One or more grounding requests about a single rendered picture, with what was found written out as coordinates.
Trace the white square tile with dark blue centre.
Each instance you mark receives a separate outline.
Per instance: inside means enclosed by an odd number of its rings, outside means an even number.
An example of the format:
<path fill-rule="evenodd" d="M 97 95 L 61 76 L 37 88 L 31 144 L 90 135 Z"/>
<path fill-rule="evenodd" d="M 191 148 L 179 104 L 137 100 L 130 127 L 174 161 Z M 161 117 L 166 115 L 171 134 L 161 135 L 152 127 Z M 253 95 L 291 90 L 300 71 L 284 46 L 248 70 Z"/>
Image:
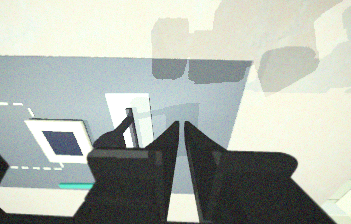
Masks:
<path fill-rule="evenodd" d="M 82 121 L 25 120 L 50 162 L 87 163 L 92 145 Z"/>

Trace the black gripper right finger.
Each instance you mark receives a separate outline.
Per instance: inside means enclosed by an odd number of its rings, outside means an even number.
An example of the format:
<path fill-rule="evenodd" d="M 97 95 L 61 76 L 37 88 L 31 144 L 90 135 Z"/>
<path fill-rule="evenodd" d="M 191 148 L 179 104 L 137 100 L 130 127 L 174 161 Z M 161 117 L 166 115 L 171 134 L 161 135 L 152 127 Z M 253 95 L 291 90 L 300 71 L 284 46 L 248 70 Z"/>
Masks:
<path fill-rule="evenodd" d="M 227 172 L 284 173 L 290 178 L 298 161 L 290 154 L 227 150 L 189 121 L 184 140 L 199 223 L 213 223 L 212 216 Z"/>

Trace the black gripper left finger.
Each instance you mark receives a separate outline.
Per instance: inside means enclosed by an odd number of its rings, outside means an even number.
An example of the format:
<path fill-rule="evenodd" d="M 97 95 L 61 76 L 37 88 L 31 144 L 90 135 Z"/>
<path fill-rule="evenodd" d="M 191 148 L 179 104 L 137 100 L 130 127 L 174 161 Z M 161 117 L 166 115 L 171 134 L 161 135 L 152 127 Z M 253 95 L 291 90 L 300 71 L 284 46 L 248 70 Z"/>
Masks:
<path fill-rule="evenodd" d="M 179 144 L 179 121 L 144 148 L 97 147 L 86 155 L 94 180 L 99 177 L 152 179 L 160 221 L 167 221 Z"/>

